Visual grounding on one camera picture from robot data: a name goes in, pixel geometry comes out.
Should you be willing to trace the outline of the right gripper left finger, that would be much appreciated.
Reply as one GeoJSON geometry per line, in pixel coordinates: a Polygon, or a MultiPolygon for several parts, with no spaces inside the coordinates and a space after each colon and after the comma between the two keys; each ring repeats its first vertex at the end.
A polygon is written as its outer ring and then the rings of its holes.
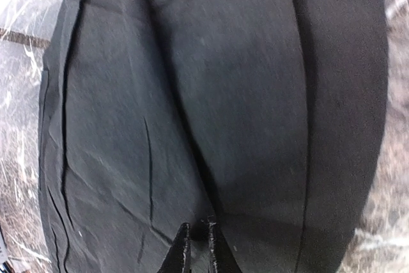
{"type": "Polygon", "coordinates": [[[190,273],[190,266],[190,224],[185,222],[180,226],[158,273],[190,273]]]}

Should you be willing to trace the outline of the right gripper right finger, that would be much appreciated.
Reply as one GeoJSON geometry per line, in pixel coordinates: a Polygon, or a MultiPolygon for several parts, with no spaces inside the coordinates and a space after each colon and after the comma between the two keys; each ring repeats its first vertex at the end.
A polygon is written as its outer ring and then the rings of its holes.
{"type": "Polygon", "coordinates": [[[242,273],[214,216],[207,217],[209,273],[242,273]]]}

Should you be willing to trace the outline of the black long sleeve shirt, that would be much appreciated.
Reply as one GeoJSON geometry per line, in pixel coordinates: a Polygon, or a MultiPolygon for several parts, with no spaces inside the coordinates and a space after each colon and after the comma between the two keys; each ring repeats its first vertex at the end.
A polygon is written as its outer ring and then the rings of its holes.
{"type": "Polygon", "coordinates": [[[43,55],[53,272],[336,272],[385,126],[383,0],[63,0],[43,55]]]}

